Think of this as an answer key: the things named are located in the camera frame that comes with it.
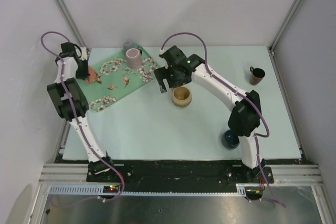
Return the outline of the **beige mug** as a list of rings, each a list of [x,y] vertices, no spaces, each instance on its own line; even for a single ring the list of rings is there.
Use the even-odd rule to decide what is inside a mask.
[[[172,102],[179,108],[185,108],[192,102],[191,91],[187,87],[177,87],[172,91]]]

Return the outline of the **orange cup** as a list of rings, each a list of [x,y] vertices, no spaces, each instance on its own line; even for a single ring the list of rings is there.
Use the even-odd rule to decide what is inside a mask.
[[[88,67],[89,75],[86,77],[85,82],[86,84],[92,84],[97,82],[99,79],[98,73],[92,68],[91,66]]]

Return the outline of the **pink ribbed mug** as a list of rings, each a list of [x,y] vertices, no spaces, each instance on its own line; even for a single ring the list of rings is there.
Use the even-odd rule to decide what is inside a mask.
[[[127,65],[131,69],[138,69],[142,65],[142,57],[140,50],[137,48],[130,48],[125,53]]]

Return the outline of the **blue mug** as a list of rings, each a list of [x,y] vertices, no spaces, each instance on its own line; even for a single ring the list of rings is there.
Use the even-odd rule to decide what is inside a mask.
[[[221,144],[228,150],[234,150],[239,146],[239,138],[231,130],[225,131],[220,139]]]

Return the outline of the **brown mug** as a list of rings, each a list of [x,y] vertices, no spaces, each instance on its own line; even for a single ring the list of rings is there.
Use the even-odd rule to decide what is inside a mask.
[[[250,70],[249,82],[253,86],[259,84],[266,75],[265,71],[261,68],[254,68],[251,66],[249,70]]]

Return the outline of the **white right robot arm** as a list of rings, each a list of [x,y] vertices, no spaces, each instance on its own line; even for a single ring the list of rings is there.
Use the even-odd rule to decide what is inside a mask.
[[[243,178],[253,183],[261,177],[258,162],[261,161],[260,150],[254,136],[260,126],[260,97],[256,91],[245,92],[232,83],[220,79],[205,62],[196,54],[187,57],[176,46],[168,50],[160,50],[159,57],[165,60],[165,66],[154,71],[160,92],[165,93],[168,83],[175,89],[188,83],[195,83],[217,97],[231,112],[228,126],[238,136],[243,168]]]

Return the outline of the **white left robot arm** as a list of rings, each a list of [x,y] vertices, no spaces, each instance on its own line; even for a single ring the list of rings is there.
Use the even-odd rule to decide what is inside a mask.
[[[65,119],[79,135],[88,155],[88,175],[99,176],[104,181],[116,177],[116,168],[93,134],[89,121],[89,103],[77,80],[89,80],[87,52],[72,42],[61,44],[61,53],[57,56],[57,77],[47,86],[47,92],[58,115]]]

